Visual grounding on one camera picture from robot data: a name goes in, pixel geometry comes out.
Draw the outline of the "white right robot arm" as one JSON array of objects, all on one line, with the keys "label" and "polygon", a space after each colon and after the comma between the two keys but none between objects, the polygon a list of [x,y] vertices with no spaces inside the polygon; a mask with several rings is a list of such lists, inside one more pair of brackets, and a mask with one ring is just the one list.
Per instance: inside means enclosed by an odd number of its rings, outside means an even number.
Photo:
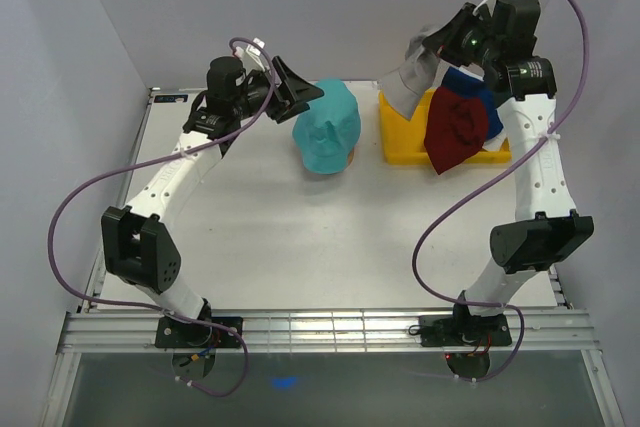
[{"label": "white right robot arm", "polygon": [[515,214],[491,230],[491,258],[458,297],[457,307],[466,310],[452,318],[451,329],[464,344],[483,337],[485,317],[502,314],[529,279],[565,260],[594,231],[592,218],[578,213],[563,172],[553,67],[533,52],[540,13],[538,0],[467,4],[422,42],[452,65],[480,67],[487,87],[506,97],[497,113],[512,156]]}]

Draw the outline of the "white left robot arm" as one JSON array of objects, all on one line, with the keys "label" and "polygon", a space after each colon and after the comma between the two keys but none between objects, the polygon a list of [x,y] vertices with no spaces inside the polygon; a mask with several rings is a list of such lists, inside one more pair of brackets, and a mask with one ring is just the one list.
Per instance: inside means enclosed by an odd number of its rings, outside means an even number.
[{"label": "white left robot arm", "polygon": [[198,93],[172,159],[161,163],[145,187],[121,207],[101,218],[105,267],[109,274],[136,287],[155,305],[182,316],[178,335],[190,346],[205,344],[212,323],[207,300],[180,274],[181,255],[171,226],[204,177],[232,144],[231,133],[259,112],[283,123],[308,110],[324,92],[295,74],[280,57],[271,67],[247,70],[234,56],[214,59]]}]

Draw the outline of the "teal bucket hat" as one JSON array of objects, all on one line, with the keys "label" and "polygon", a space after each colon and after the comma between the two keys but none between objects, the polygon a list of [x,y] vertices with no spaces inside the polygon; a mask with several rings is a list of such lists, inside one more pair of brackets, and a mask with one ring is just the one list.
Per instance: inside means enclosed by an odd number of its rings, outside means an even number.
[{"label": "teal bucket hat", "polygon": [[323,79],[315,86],[324,95],[297,117],[292,137],[308,171],[338,174],[349,166],[361,135],[358,101],[342,80]]}]

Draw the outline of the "maroon bucket hat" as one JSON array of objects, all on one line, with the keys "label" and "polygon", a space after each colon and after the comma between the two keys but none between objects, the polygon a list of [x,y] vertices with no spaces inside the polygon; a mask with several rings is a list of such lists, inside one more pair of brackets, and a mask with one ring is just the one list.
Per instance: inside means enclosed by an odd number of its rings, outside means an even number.
[{"label": "maroon bucket hat", "polygon": [[430,101],[423,142],[435,172],[440,175],[480,152],[488,127],[479,98],[438,87]]}]

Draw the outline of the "grey bucket hat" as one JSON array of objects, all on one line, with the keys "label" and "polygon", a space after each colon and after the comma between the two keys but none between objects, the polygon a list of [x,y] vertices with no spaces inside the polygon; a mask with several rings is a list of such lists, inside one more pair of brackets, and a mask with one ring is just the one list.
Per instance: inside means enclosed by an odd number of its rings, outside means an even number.
[{"label": "grey bucket hat", "polygon": [[442,29],[425,25],[409,41],[403,63],[378,81],[381,93],[391,108],[406,120],[413,117],[425,92],[433,85],[440,59],[434,47],[423,45]]}]

